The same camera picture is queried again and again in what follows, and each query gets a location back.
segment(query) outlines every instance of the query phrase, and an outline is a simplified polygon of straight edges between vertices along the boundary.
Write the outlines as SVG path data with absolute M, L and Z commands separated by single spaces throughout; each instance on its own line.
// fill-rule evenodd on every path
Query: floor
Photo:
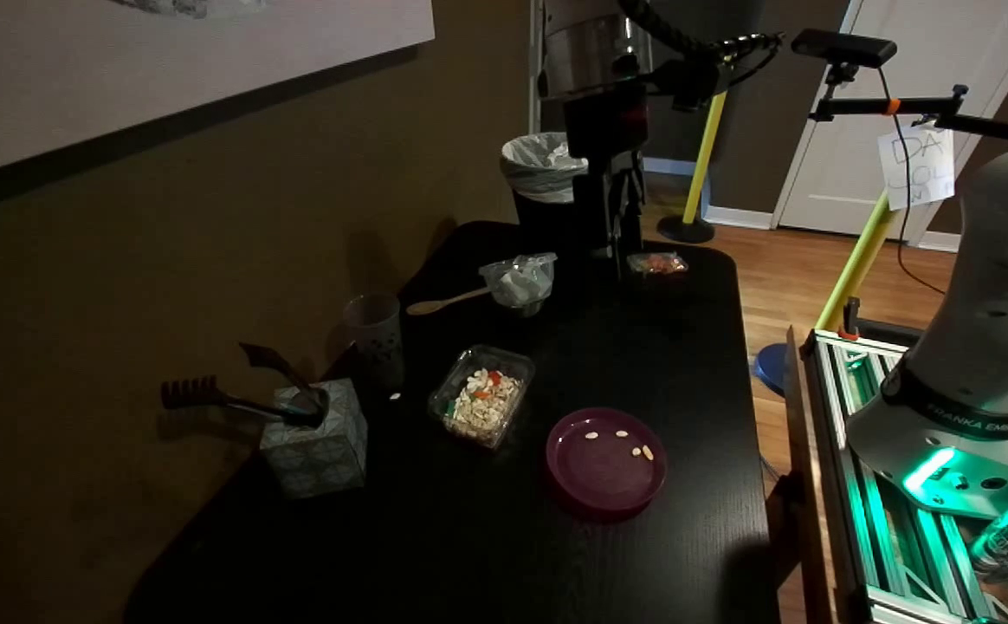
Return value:
M 705 243 L 737 265 L 748 362 L 770 345 L 784 345 L 785 331 L 804 341 L 853 250 L 848 237 L 788 233 L 788 229 L 715 229 Z M 891 327 L 928 327 L 953 265 L 953 252 L 899 250 L 887 243 L 857 293 L 857 318 Z M 784 398 L 750 381 L 758 450 L 766 460 L 766 491 L 777 475 L 788 473 Z M 779 587 L 784 624 L 804 624 L 804 582 L 794 572 Z

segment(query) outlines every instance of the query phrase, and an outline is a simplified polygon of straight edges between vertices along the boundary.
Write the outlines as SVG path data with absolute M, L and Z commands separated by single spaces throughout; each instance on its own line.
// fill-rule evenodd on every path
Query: black table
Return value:
M 401 301 L 473 287 L 473 267 L 526 250 L 513 226 L 464 226 Z M 357 379 L 367 485 L 288 503 L 252 457 L 143 575 L 128 621 L 777 621 L 733 265 L 683 252 L 678 278 L 565 265 L 535 318 L 480 297 L 406 324 L 406 398 Z M 494 453 L 422 409 L 472 345 L 535 362 Z M 577 405 L 627 409 L 666 439 L 642 517 L 590 524 L 551 497 L 543 436 Z

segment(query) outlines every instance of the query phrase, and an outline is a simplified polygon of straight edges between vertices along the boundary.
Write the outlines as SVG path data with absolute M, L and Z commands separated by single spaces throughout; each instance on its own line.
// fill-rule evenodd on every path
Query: green led light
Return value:
M 909 497 L 921 491 L 921 485 L 938 475 L 950 460 L 953 460 L 954 446 L 938 446 L 936 453 L 928 453 L 928 460 L 921 460 L 906 478 L 902 478 L 902 489 Z

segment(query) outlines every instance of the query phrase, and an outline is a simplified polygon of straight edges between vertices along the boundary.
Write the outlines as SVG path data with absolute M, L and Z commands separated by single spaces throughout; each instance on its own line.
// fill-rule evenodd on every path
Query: brown wall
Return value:
M 504 218 L 526 3 L 437 3 L 439 43 L 352 82 L 0 203 L 0 621 L 116 621 L 248 453 L 160 436 L 155 386 L 258 396 L 240 341 L 324 362 L 445 218 Z

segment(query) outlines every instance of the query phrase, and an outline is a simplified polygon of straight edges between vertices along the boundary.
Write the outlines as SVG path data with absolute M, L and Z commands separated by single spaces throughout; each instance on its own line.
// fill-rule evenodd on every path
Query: whiteboard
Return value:
M 0 167 L 433 34 L 429 0 L 0 0 Z

